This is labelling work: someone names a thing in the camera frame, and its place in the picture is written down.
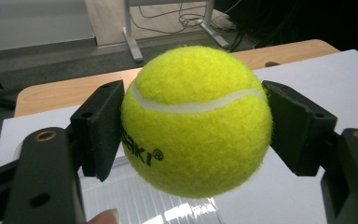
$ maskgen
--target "table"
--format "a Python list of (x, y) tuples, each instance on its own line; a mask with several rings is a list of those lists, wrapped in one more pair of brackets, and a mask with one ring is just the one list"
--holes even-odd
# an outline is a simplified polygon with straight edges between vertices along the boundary
[[(266, 67), (266, 63), (284, 64), (339, 52), (322, 40), (313, 39), (285, 45), (234, 52), (251, 69)], [(122, 79), (127, 89), (141, 68), (81, 77), (24, 89), (17, 98), (15, 117), (83, 104), (101, 85)]]

